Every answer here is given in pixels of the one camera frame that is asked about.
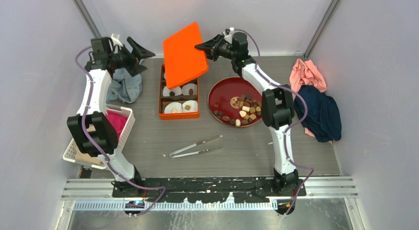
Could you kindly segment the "orange box lid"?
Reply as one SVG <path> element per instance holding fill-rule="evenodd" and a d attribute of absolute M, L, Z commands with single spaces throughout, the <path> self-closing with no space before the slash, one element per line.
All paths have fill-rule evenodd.
<path fill-rule="evenodd" d="M 164 66 L 169 89 L 183 85 L 208 71 L 205 52 L 195 48 L 202 42 L 197 22 L 189 24 L 164 40 Z"/>

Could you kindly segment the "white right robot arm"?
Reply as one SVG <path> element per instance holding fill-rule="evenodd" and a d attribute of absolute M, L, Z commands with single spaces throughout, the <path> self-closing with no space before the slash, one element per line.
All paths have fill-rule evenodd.
<path fill-rule="evenodd" d="M 288 195 L 300 191 L 302 181 L 293 162 L 290 125 L 294 107 L 290 86 L 280 85 L 260 68 L 249 54 L 248 36 L 243 30 L 226 30 L 209 41 L 194 47 L 205 53 L 207 59 L 230 59 L 233 71 L 250 83 L 261 94 L 261 117 L 272 136 L 274 148 L 273 191 Z"/>

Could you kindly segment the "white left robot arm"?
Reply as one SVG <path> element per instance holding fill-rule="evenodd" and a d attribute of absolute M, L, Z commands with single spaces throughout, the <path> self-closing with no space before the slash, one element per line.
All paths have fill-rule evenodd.
<path fill-rule="evenodd" d="M 127 161 L 119 144 L 120 137 L 107 118 L 106 97 L 113 75 L 117 69 L 126 69 L 130 74 L 144 69 L 139 62 L 155 54 L 132 37 L 128 37 L 127 48 L 119 35 L 91 39 L 91 45 L 79 52 L 75 63 L 86 76 L 86 87 L 76 115 L 68 117 L 67 127 L 83 154 L 98 158 L 114 176 L 114 188 L 124 190 L 133 197 L 143 193 L 143 180 L 137 168 Z M 86 65 L 79 63 L 79 56 L 88 51 Z"/>

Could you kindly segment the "silver metal tongs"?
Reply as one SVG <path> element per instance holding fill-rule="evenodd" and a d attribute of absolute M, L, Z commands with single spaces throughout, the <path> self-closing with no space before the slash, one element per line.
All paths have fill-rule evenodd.
<path fill-rule="evenodd" d="M 198 141 L 198 142 L 193 143 L 193 144 L 191 144 L 189 146 L 186 146 L 184 148 L 181 148 L 179 150 L 176 150 L 174 152 L 171 152 L 169 154 L 169 157 L 171 159 L 175 159 L 175 158 L 182 158 L 182 157 L 187 157 L 187 156 L 194 156 L 194 155 L 199 155 L 199 154 L 203 154 L 203 153 L 209 153 L 209 152 L 212 152 L 212 151 L 221 150 L 222 147 L 217 146 L 217 147 L 205 148 L 205 149 L 201 149 L 201 150 L 196 149 L 194 151 L 187 152 L 190 149 L 195 149 L 195 148 L 199 147 L 200 145 L 203 145 L 203 144 L 209 143 L 211 141 L 220 139 L 221 137 L 223 137 L 223 135 L 215 135 L 215 136 L 209 137 L 207 139 Z"/>

